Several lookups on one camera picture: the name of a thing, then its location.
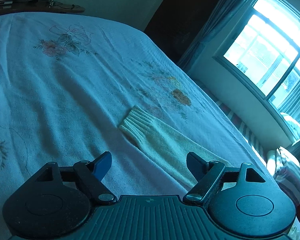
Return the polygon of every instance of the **green leaf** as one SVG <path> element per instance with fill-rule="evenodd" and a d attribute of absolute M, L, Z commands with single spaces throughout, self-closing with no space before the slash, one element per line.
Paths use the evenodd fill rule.
<path fill-rule="evenodd" d="M 72 42 L 67 42 L 65 44 L 66 48 L 68 49 L 69 52 L 72 52 L 74 50 L 74 46 L 73 46 L 73 43 Z"/>
<path fill-rule="evenodd" d="M 75 54 L 75 55 L 77 55 L 77 56 L 79 56 L 79 54 L 80 54 L 78 48 L 75 47 L 75 46 L 74 46 L 74 48 L 73 48 L 73 50 L 72 50 L 72 53 Z"/>
<path fill-rule="evenodd" d="M 68 36 L 69 36 L 69 35 L 67 35 L 67 34 L 62 34 L 62 35 L 59 37 L 58 41 L 59 41 L 59 42 L 65 42 L 65 41 L 68 41 Z"/>

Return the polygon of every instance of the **pink flower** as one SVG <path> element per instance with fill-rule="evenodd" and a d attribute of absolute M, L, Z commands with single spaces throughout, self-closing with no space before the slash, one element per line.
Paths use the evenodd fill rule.
<path fill-rule="evenodd" d="M 51 48 L 51 47 L 44 49 L 43 53 L 46 54 L 49 57 L 55 57 L 55 56 L 57 56 L 57 53 L 56 53 L 55 49 Z"/>
<path fill-rule="evenodd" d="M 68 49 L 66 47 L 57 46 L 55 47 L 55 52 L 58 56 L 66 54 Z"/>
<path fill-rule="evenodd" d="M 58 45 L 54 41 L 42 41 L 43 53 L 49 57 L 61 56 L 68 51 L 66 47 Z"/>
<path fill-rule="evenodd" d="M 57 44 L 54 41 L 43 41 L 42 46 L 45 49 L 49 49 L 49 48 L 55 48 L 57 46 Z"/>

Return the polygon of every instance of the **window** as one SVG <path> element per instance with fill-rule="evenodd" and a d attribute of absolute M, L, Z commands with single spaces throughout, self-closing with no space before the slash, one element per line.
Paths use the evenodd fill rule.
<path fill-rule="evenodd" d="M 222 61 L 300 138 L 300 16 L 281 0 L 257 0 L 222 49 Z"/>

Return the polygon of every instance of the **bed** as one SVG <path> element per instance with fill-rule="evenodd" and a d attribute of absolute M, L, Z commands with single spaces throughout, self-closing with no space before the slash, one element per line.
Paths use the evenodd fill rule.
<path fill-rule="evenodd" d="M 233 166 L 250 162 L 271 177 L 219 107 L 141 31 L 79 15 L 0 16 L 0 240 L 10 236 L 4 201 L 50 161 L 71 166 L 110 151 L 102 182 L 117 196 L 189 190 L 118 129 L 134 105 Z"/>

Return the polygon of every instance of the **window frame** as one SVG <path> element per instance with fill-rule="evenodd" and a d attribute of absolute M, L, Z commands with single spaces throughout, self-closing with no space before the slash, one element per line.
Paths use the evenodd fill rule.
<path fill-rule="evenodd" d="M 293 13 L 300 18 L 300 13 L 285 0 L 280 0 L 288 9 L 292 10 Z M 216 50 L 215 54 L 212 56 L 214 60 L 224 66 L 231 74 L 233 74 L 249 91 L 261 102 L 261 104 L 268 110 L 271 116 L 277 121 L 279 126 L 285 132 L 287 137 L 290 139 L 292 143 L 296 142 L 299 138 L 296 138 L 294 133 L 289 129 L 287 122 L 284 120 L 283 116 L 280 112 L 273 106 L 271 102 L 269 102 L 269 98 L 274 94 L 274 92 L 280 87 L 282 82 L 287 78 L 289 73 L 295 67 L 296 62 L 300 58 L 300 47 L 279 27 L 277 27 L 274 23 L 272 23 L 268 18 L 266 18 L 263 14 L 259 13 L 257 10 L 253 8 L 257 0 L 252 0 L 249 8 L 244 12 L 241 19 L 231 30 L 227 38 L 223 41 L 223 43 Z M 230 61 L 228 61 L 224 54 L 228 51 L 240 33 L 243 31 L 244 27 L 247 25 L 248 21 L 252 17 L 252 15 L 257 15 L 262 20 L 264 20 L 267 24 L 269 24 L 272 28 L 274 28 L 282 37 L 284 37 L 290 45 L 298 52 L 296 58 L 293 60 L 289 68 L 286 70 L 282 78 L 277 82 L 274 88 L 268 93 L 268 95 L 264 95 L 264 93 L 255 85 L 240 69 L 234 66 Z"/>

